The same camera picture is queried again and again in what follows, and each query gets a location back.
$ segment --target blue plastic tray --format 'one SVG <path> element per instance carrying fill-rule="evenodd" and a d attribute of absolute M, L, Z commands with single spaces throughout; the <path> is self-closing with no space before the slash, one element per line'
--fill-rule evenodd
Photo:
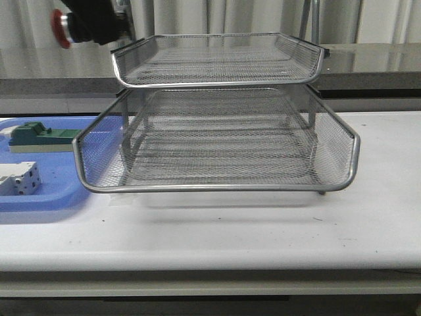
<path fill-rule="evenodd" d="M 51 128 L 83 129 L 95 117 L 23 117 L 0 122 L 0 130 L 40 121 Z M 47 211 L 70 207 L 80 203 L 89 192 L 82 186 L 76 173 L 73 152 L 64 153 L 11 153 L 9 138 L 0 136 L 0 163 L 36 161 L 41 186 L 30 196 L 0 196 L 0 211 Z"/>

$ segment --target metal mesh desk organizer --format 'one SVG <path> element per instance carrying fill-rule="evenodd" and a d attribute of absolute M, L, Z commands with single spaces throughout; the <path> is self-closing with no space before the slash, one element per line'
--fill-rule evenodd
<path fill-rule="evenodd" d="M 113 52 L 128 88 L 74 140 L 94 192 L 334 191 L 359 137 L 303 83 L 324 50 L 278 33 L 153 36 Z"/>

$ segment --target white object with holes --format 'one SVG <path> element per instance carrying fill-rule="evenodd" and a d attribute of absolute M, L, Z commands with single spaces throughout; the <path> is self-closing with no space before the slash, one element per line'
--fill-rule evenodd
<path fill-rule="evenodd" d="M 345 190 L 91 194 L 3 211 L 0 270 L 421 268 L 421 112 L 340 116 L 362 140 Z"/>
<path fill-rule="evenodd" d="M 40 184 L 38 166 L 35 161 L 0 163 L 0 196 L 28 196 L 33 194 Z"/>

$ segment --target white table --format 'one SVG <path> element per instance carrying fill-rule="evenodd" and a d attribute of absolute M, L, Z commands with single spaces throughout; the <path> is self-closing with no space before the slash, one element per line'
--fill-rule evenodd
<path fill-rule="evenodd" d="M 341 116 L 362 140 L 345 190 L 91 194 L 71 209 L 0 212 L 0 271 L 421 268 L 421 113 Z M 0 296 L 18 293 L 2 275 Z"/>

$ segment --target upper mesh tray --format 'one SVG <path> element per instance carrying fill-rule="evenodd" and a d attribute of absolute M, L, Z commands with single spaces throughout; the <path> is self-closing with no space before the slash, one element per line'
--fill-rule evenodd
<path fill-rule="evenodd" d="M 292 84 L 314 80 L 324 50 L 279 33 L 152 36 L 112 53 L 129 88 Z"/>

